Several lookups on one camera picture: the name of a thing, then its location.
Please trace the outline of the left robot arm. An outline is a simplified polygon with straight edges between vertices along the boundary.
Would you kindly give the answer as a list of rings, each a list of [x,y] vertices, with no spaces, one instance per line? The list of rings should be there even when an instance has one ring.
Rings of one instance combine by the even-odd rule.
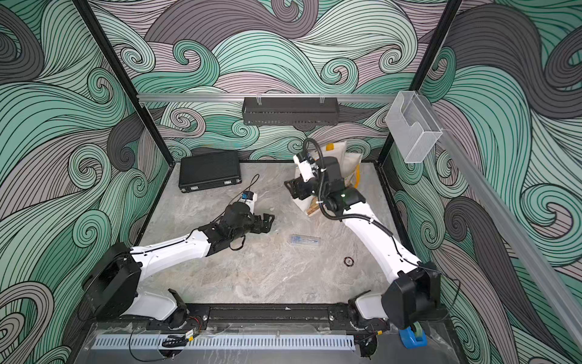
[[[142,282],[183,262],[202,259],[231,247],[248,234],[270,232],[275,217],[256,215],[252,201],[232,203],[217,220],[189,234],[158,244],[108,248],[82,284],[90,314],[88,320],[105,321],[122,316],[140,317],[182,328],[189,309],[174,289],[165,294],[145,291]]]

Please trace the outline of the white canvas bag yellow handles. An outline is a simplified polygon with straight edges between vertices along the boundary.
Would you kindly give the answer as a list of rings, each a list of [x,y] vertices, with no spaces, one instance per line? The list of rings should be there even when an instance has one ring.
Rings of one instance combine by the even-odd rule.
[[[341,175],[344,179],[346,187],[358,187],[360,182],[360,167],[362,162],[361,153],[349,153],[347,151],[347,142],[329,143],[325,147],[321,147],[324,156],[335,157],[340,166]],[[317,204],[316,197],[309,196],[304,200],[293,199],[297,207],[307,215],[307,210],[310,205]]]

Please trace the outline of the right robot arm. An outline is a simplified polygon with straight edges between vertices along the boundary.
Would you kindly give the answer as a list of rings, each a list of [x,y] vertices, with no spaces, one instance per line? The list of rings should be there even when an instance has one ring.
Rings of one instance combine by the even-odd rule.
[[[407,329],[440,302],[441,274],[432,262],[407,250],[395,234],[380,222],[365,197],[347,187],[335,157],[314,159],[299,153],[293,161],[299,176],[285,181],[294,200],[314,197],[324,217],[340,221],[365,245],[386,277],[383,293],[356,297],[357,315],[363,320],[386,319],[398,329]]]

